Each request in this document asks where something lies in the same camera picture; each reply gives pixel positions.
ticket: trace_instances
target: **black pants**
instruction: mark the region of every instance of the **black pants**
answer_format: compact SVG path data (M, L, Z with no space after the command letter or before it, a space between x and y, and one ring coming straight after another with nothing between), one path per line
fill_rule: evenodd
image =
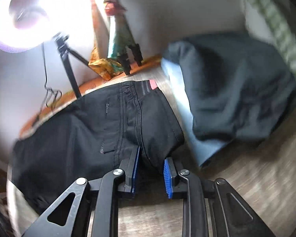
M41 214L77 178L103 177L134 149L149 170L184 142L163 93L149 81L104 87L74 101L17 141L12 182Z

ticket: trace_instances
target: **black garment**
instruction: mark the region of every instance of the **black garment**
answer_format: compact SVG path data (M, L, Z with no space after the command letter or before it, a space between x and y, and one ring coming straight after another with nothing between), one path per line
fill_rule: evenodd
M199 140L262 140L296 105L282 57L247 34L191 36L170 43L163 57L181 67Z
M163 93L149 81L104 87L51 117L13 151L12 182L41 214L77 178L103 177L141 148L150 170L184 142Z

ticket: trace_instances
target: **white wall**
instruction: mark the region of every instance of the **white wall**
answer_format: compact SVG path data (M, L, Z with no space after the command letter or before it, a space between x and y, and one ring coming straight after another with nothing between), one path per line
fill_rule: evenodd
M84 9L71 10L69 44L86 58L92 49L93 31L87 0L76 0ZM196 33L239 30L243 15L239 0L121 0L144 57L162 52L169 41ZM70 89L55 45L46 44L48 85ZM79 84L96 76L72 59ZM45 95L41 48L9 54L0 50L0 159L7 162L22 125L40 107Z

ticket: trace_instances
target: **black cable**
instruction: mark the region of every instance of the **black cable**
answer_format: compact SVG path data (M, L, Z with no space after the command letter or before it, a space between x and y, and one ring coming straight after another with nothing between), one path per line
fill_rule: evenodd
M47 87L47 69L46 69L46 58L45 58L45 47L44 47L44 43L42 43L42 54L43 54L43 61L44 61L44 70L45 70L45 84L44 84L44 88L46 90L46 95L45 98L41 104L39 113L37 114L37 117L35 119L35 121L33 122L32 125L34 125L38 120L39 120L39 116L42 113L43 107L44 105L46 105L47 108L49 108L48 106L48 102L51 100L51 98L54 96L54 99L51 103L51 110L54 110L55 105L56 105L56 101L57 101L57 97L58 95L60 95L59 99L62 97L62 92L58 89L54 90L53 88Z

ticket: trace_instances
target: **black tripod foot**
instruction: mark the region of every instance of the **black tripod foot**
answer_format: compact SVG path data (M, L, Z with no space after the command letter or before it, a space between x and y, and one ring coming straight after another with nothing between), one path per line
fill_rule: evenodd
M134 55L134 59L138 66L141 66L141 61L143 60L143 56L141 55L141 48L139 47L139 44L137 43L135 46L129 46L130 50L132 50L132 53Z
M123 66L125 74L129 75L132 68L130 67L130 62L127 53L117 56L117 60Z

